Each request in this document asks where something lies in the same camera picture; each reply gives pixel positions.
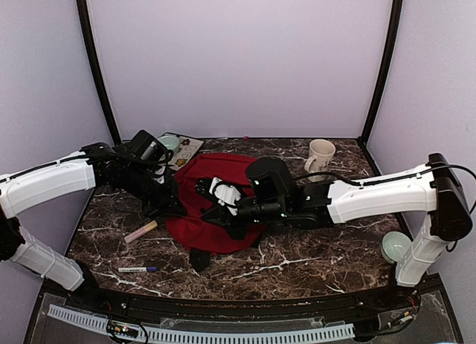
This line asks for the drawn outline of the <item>red backpack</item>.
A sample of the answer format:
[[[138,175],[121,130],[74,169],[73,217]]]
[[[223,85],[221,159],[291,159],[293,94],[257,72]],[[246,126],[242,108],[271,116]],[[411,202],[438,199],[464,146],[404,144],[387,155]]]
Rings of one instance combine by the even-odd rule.
[[[264,232],[266,225],[254,223],[248,226],[245,237],[232,239],[223,227],[200,219],[201,210],[208,209],[213,202],[203,198],[194,189],[200,178],[218,177],[239,185],[248,185],[246,168],[256,158],[230,153],[201,154],[190,160],[176,174],[178,198],[187,210],[185,217],[168,218],[167,232],[186,250],[197,249],[212,256],[235,253],[250,248]]]

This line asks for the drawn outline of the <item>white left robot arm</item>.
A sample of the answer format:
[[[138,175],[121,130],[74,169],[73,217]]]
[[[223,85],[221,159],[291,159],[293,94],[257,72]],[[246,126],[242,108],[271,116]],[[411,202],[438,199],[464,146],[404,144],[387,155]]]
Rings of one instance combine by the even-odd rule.
[[[74,221],[66,218],[59,199],[104,185],[141,200],[144,214],[150,218],[186,215],[178,197],[179,186],[166,165],[168,160],[169,152],[156,140],[142,146],[94,143],[58,160],[2,175],[1,260],[56,282],[75,293],[87,310],[99,311],[105,296],[87,266],[48,246],[35,228],[22,223],[20,215],[53,201],[55,207],[39,219],[41,229],[49,229],[48,220],[60,219],[72,233]]]

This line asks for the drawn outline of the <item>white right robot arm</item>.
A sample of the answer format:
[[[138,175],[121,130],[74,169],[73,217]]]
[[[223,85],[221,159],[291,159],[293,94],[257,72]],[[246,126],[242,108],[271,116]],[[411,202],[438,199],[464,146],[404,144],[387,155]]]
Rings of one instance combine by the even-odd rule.
[[[356,181],[319,172],[321,181],[299,186],[283,160],[260,158],[245,169],[252,196],[245,195],[245,186],[218,177],[198,179],[195,190],[213,202],[201,219],[233,239],[244,238],[252,224],[261,222],[314,230],[375,215],[424,212],[420,231],[396,262],[396,281],[379,294],[380,304],[394,310],[444,249],[472,230],[473,209],[455,169],[434,153],[427,163],[403,172]]]

